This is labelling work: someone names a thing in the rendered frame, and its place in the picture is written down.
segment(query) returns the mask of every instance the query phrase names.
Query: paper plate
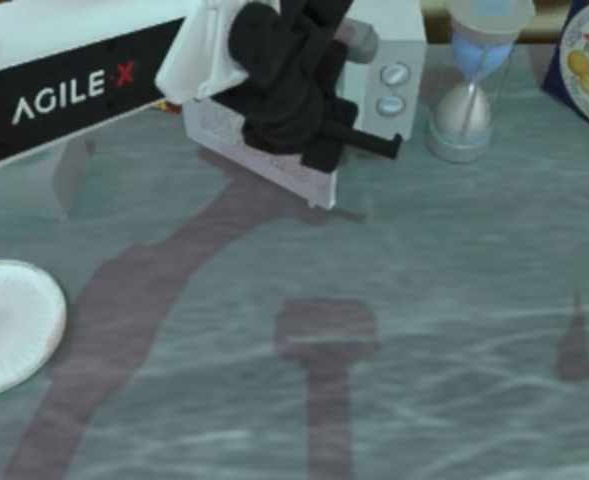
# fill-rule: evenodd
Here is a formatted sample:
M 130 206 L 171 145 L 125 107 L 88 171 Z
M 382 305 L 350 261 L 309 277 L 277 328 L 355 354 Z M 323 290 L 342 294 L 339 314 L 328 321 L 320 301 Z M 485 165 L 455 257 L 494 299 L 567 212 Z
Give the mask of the paper plate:
M 66 311 L 63 292 L 49 274 L 0 260 L 0 393 L 47 362 L 61 341 Z

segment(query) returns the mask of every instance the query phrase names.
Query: biscuit tin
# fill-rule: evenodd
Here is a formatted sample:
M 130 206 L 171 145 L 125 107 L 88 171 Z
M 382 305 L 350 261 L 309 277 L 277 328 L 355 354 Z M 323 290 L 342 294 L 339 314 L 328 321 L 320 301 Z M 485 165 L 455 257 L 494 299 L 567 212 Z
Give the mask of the biscuit tin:
M 543 89 L 589 122 L 589 0 L 574 0 Z

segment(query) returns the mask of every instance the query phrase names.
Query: hourglass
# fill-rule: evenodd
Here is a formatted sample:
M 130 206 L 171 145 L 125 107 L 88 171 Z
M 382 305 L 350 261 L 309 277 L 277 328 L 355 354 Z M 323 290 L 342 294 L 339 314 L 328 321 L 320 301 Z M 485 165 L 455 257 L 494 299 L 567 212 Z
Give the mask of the hourglass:
M 447 0 L 447 9 L 454 59 L 465 80 L 434 110 L 427 145 L 443 160 L 469 163 L 489 149 L 491 110 L 501 96 L 508 65 L 492 101 L 481 82 L 509 63 L 516 40 L 536 10 L 532 0 Z

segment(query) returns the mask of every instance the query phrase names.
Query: marble tabletop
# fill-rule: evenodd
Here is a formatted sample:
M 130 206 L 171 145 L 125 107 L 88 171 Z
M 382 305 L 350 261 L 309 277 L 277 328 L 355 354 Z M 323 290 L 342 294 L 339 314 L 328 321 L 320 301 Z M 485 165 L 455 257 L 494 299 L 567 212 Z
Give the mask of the marble tabletop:
M 70 302 L 0 395 L 0 480 L 589 479 L 589 125 L 522 47 L 475 165 L 414 138 L 350 161 L 336 213 L 147 111 L 100 131 L 66 222 L 0 216 L 0 258 Z

